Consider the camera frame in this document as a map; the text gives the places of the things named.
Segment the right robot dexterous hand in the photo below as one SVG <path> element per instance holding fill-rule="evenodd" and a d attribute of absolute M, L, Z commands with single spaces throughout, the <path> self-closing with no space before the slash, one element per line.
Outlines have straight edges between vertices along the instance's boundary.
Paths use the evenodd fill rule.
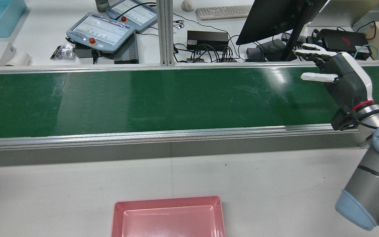
<path fill-rule="evenodd" d="M 313 61 L 320 69 L 319 73 L 303 73 L 301 80 L 324 82 L 339 107 L 359 111 L 375 104 L 369 75 L 349 53 L 331 52 L 318 45 L 305 43 L 295 54 Z"/>

